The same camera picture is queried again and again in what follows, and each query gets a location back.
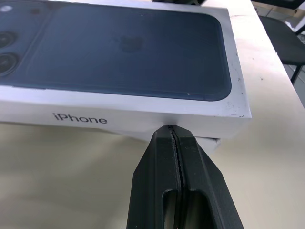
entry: table surface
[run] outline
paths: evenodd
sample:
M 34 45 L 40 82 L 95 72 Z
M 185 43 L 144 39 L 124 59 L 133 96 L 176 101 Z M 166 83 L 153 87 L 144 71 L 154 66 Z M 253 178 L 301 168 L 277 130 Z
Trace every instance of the table surface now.
M 305 110 L 249 0 L 228 8 L 253 120 L 211 155 L 245 229 L 302 229 Z M 64 127 L 0 125 L 0 229 L 126 227 L 146 142 Z

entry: dark blue phone image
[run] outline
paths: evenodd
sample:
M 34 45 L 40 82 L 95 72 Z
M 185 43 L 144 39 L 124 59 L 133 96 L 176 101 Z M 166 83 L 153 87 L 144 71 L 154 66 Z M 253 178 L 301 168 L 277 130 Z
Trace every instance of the dark blue phone image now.
M 0 1 L 0 85 L 201 101 L 231 91 L 210 15 L 28 0 Z

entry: black tool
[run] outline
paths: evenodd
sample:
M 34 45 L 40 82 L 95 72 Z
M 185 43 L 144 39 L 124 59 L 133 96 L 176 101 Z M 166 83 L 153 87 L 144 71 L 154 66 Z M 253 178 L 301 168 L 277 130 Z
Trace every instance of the black tool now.
M 153 134 L 133 174 L 127 229 L 243 229 L 222 173 L 190 131 Z

